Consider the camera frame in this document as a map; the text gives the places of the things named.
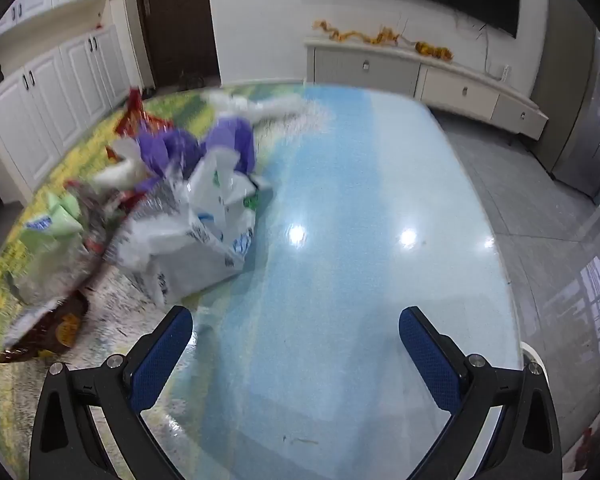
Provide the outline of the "green white wrapper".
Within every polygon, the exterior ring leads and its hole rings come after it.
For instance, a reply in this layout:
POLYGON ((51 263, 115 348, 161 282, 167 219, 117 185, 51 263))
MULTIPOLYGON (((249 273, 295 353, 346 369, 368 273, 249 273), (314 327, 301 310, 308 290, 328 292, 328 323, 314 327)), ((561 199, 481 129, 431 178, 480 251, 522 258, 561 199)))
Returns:
POLYGON ((22 244, 31 254, 65 242, 84 231, 76 196, 70 193, 58 196, 47 192, 46 198, 47 210, 24 222, 20 234, 22 244))

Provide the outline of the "white printed plastic bag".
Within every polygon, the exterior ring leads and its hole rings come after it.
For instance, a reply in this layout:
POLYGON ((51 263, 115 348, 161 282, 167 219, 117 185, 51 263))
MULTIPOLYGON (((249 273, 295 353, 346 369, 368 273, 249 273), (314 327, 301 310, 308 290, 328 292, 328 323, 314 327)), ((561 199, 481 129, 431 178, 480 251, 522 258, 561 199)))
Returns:
POLYGON ((245 265, 265 180, 235 169, 239 153, 212 148, 185 179, 171 174, 132 210, 106 260, 157 307, 225 281, 245 265))

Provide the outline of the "purple plastic bag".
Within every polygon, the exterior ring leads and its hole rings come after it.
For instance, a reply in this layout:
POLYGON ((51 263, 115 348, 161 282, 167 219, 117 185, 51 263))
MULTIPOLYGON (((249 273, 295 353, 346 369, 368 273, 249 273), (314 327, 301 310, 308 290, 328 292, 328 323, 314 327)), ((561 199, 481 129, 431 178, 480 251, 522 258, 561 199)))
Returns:
POLYGON ((146 193, 162 180, 169 169, 178 168, 188 179, 198 162, 212 148, 231 148, 239 154, 235 170, 250 174, 256 166, 253 128, 247 119, 225 116, 218 119, 206 136, 198 141, 190 132, 170 127, 151 132, 144 122, 136 136, 140 158, 152 176, 138 184, 135 191, 146 193))

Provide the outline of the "red chip snack bag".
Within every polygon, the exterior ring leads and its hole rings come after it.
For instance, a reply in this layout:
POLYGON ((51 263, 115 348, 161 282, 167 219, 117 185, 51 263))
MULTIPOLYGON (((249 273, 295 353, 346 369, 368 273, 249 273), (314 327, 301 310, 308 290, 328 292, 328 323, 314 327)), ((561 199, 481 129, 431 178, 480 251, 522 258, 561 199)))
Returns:
POLYGON ((137 138, 142 132, 158 134, 173 127, 173 122, 151 115, 144 110, 142 92, 132 87, 126 101, 125 111, 118 121, 114 132, 118 136, 137 138))

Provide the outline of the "dark brown snack wrapper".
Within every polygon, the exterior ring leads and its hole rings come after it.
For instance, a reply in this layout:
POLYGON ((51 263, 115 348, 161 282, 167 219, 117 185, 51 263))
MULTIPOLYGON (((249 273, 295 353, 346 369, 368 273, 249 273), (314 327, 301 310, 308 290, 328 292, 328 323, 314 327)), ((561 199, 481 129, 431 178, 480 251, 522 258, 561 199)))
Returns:
POLYGON ((6 332, 0 363, 61 356, 74 346, 89 307, 79 290, 28 307, 6 332))

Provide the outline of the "grey steel refrigerator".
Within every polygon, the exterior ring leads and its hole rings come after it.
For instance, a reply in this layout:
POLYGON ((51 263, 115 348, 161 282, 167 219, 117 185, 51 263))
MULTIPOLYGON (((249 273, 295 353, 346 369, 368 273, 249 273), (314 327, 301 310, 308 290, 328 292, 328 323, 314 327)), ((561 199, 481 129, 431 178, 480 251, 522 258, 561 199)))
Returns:
POLYGON ((532 152, 550 176, 600 194, 600 31, 578 0, 548 0, 531 99, 547 116, 532 152))

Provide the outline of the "white low tv cabinet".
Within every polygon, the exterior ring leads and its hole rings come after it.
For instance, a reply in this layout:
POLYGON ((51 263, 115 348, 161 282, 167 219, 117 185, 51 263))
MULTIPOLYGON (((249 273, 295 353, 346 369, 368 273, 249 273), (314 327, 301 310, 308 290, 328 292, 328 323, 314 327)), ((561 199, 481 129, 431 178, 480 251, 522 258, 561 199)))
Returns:
POLYGON ((315 37, 304 45, 306 80, 312 84, 397 93, 532 140, 539 140, 548 122, 523 94, 454 63, 395 47, 337 44, 315 37))

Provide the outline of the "white shoe cabinet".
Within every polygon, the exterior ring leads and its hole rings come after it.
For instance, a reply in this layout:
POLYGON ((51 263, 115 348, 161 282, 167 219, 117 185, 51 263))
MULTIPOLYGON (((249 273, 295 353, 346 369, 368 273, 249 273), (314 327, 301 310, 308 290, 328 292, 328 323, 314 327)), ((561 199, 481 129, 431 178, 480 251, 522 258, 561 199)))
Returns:
POLYGON ((131 81, 111 0, 14 0, 0 18, 0 147, 34 191, 131 81))

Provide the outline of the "golden tiger ornament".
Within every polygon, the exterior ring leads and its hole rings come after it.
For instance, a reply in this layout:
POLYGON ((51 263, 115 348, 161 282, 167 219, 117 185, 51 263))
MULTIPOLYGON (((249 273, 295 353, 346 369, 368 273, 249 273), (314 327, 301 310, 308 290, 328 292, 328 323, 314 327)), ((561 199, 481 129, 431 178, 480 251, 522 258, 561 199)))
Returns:
POLYGON ((433 46, 425 41, 417 41, 414 49, 419 55, 436 58, 444 62, 452 62, 454 58, 453 52, 449 48, 433 46))

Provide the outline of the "golden dragon ornament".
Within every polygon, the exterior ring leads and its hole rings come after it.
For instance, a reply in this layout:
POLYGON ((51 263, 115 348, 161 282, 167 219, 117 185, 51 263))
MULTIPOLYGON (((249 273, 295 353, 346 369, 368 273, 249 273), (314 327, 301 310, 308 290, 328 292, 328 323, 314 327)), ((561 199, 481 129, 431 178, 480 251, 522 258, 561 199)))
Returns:
POLYGON ((401 35, 395 32, 390 27, 382 26, 379 32, 375 36, 370 36, 360 32, 359 30, 345 30, 342 32, 335 26, 332 26, 328 21, 314 21, 312 24, 313 30, 319 30, 324 32, 329 40, 336 42, 346 42, 350 40, 358 40, 363 44, 370 44, 371 46, 396 46, 401 35))

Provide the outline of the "dark brown entrance door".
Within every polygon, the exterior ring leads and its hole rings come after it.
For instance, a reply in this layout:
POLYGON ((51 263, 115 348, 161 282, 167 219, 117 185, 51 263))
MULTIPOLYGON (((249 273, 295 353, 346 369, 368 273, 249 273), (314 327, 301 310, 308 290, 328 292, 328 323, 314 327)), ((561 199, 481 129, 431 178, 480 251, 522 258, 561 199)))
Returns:
POLYGON ((137 0, 145 47, 158 88, 221 82, 210 0, 137 0))

